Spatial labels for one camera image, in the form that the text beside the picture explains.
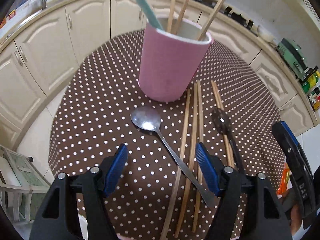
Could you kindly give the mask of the person's right hand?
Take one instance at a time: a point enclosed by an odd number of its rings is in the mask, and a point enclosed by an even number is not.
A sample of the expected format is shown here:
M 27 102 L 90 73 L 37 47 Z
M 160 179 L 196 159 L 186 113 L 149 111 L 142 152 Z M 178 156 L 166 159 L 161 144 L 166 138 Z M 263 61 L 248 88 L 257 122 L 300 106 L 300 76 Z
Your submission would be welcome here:
M 290 220 L 291 220 L 291 222 L 289 222 L 290 230 L 291 230 L 292 236 L 294 236 L 302 225 L 302 216 L 300 214 L 300 209 L 297 202 L 294 203 L 290 211 Z

